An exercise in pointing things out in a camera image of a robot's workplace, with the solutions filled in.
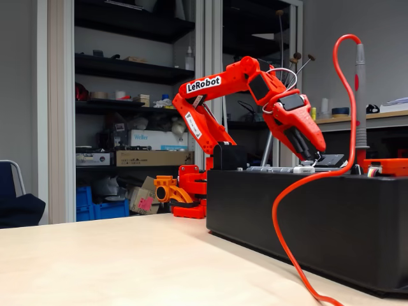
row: table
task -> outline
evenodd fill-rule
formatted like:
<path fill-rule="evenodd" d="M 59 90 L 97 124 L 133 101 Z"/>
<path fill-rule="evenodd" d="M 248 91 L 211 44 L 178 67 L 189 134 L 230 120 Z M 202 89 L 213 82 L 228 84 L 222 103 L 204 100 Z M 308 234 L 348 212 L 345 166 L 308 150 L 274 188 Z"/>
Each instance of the table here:
<path fill-rule="evenodd" d="M 163 214 L 2 229 L 0 242 L 0 305 L 322 305 L 292 266 L 211 235 L 205 220 Z M 346 306 L 408 304 L 307 277 Z"/>

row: pink sticker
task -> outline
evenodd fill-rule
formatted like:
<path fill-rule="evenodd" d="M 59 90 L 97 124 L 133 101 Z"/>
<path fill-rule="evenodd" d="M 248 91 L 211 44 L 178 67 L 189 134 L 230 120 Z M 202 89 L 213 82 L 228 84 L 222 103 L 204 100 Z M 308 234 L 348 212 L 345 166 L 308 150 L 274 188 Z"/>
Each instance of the pink sticker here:
<path fill-rule="evenodd" d="M 150 208 L 152 207 L 152 203 L 153 203 L 153 198 L 151 196 L 149 196 L 146 200 L 141 198 L 138 204 L 138 207 L 140 209 L 150 210 Z"/>

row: black box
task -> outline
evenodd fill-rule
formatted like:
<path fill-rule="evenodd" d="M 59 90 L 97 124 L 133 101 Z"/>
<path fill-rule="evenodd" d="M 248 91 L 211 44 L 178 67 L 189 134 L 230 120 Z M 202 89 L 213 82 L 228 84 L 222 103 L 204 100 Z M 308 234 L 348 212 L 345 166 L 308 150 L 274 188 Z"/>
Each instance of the black box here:
<path fill-rule="evenodd" d="M 272 203 L 302 177 L 210 170 L 207 228 L 288 262 Z M 374 295 L 408 297 L 408 178 L 317 180 L 282 200 L 278 221 L 302 268 Z"/>

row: dark blue chair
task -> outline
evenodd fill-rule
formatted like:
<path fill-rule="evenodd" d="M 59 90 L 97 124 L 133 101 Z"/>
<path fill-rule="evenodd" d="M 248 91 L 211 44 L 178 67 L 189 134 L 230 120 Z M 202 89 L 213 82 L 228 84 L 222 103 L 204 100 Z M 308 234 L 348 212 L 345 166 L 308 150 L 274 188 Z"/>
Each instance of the dark blue chair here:
<path fill-rule="evenodd" d="M 22 196 L 17 197 L 13 169 L 17 171 Z M 20 167 L 13 161 L 0 161 L 0 228 L 38 225 L 45 203 L 26 194 Z"/>

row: blue crate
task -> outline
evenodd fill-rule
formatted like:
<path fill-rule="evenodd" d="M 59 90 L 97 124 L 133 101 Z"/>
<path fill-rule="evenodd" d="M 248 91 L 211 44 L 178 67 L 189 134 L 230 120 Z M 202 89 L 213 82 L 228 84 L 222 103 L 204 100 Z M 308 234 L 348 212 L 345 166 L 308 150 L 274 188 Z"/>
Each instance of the blue crate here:
<path fill-rule="evenodd" d="M 95 208 L 94 205 L 77 207 L 76 208 L 76 221 L 90 221 L 95 220 Z"/>
<path fill-rule="evenodd" d="M 111 219 L 127 217 L 129 215 L 129 201 L 94 204 L 95 219 Z"/>
<path fill-rule="evenodd" d="M 92 205 L 91 187 L 77 187 L 76 193 L 76 207 Z"/>

